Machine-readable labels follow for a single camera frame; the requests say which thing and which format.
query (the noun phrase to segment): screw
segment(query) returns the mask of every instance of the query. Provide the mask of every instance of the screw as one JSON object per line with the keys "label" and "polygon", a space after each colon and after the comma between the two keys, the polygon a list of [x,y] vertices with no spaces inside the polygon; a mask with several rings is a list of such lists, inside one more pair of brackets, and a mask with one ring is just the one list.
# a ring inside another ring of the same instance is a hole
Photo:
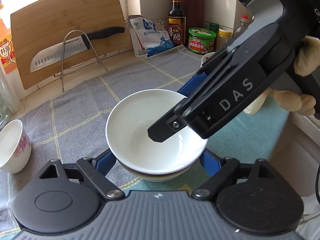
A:
{"label": "screw", "polygon": [[183,112],[182,116],[183,116],[183,117],[186,117],[188,114],[191,113],[191,110],[192,110],[192,108],[189,107],[186,111]]}
{"label": "screw", "polygon": [[194,194],[197,196],[197,197],[208,197],[210,195],[210,191],[207,190],[207,189],[197,189]]}
{"label": "screw", "polygon": [[109,198],[122,198],[123,197],[123,192],[119,189],[113,189],[113,190],[109,190],[107,192],[107,197]]}
{"label": "screw", "polygon": [[173,122],[172,126],[178,129],[180,127],[180,124],[178,122]]}

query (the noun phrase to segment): knife handle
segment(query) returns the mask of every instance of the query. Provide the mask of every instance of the knife handle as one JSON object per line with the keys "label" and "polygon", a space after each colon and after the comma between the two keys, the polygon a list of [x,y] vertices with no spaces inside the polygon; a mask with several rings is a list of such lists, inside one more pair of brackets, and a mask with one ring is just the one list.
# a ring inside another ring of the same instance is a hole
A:
{"label": "knife handle", "polygon": [[[113,34],[116,33],[124,33],[125,28],[121,26],[112,26],[108,28],[104,28],[101,30],[97,30],[91,33],[87,33],[89,40],[98,40],[98,39],[103,39],[112,36]],[[84,44],[86,45],[87,49],[90,49],[90,43],[87,39],[87,37],[82,34],[81,35]]]}

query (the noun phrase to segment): bamboo cutting board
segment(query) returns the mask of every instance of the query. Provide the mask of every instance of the bamboo cutting board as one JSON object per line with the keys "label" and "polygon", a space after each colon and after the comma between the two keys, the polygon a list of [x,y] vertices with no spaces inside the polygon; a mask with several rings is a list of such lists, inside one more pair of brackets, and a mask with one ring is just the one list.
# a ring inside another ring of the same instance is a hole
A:
{"label": "bamboo cutting board", "polygon": [[[61,61],[30,73],[33,57],[42,49],[63,42],[72,30],[86,33],[111,26],[125,27],[119,0],[39,0],[11,14],[12,43],[24,89],[61,71]],[[72,33],[67,39],[80,36]],[[129,30],[93,40],[98,55],[129,46]],[[64,69],[92,59],[92,49],[64,60]]]}

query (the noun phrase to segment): spice jar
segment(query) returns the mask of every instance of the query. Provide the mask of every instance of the spice jar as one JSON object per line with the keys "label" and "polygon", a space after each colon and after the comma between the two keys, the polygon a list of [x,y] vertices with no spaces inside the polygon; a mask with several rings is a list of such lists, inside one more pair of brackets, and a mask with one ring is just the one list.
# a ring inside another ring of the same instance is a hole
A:
{"label": "spice jar", "polygon": [[217,50],[224,46],[228,41],[231,40],[231,31],[219,29],[217,38]]}
{"label": "spice jar", "polygon": [[216,34],[203,28],[189,29],[189,50],[197,54],[214,52],[213,46]]}
{"label": "spice jar", "polygon": [[217,50],[217,38],[218,38],[218,34],[219,34],[219,28],[220,28],[220,25],[219,25],[219,24],[217,24],[217,23],[210,23],[209,30],[210,30],[210,31],[213,31],[213,32],[217,35],[216,39],[214,40],[213,51],[216,51],[216,50]]}

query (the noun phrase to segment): kitchen knife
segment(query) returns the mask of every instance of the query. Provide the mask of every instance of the kitchen knife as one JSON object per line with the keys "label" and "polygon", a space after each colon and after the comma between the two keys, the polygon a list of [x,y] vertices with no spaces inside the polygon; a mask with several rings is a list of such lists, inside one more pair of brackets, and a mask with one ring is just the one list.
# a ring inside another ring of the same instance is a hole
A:
{"label": "kitchen knife", "polygon": [[[125,28],[121,26],[113,26],[104,28],[98,31],[88,33],[89,40],[98,40],[112,36],[116,33],[124,33]],[[32,59],[30,64],[30,73],[53,63],[62,60],[62,44],[60,42],[49,48],[43,49],[38,52]],[[64,45],[64,58],[71,57],[82,51],[90,49],[90,43],[87,37],[83,34],[81,36],[67,40]]]}

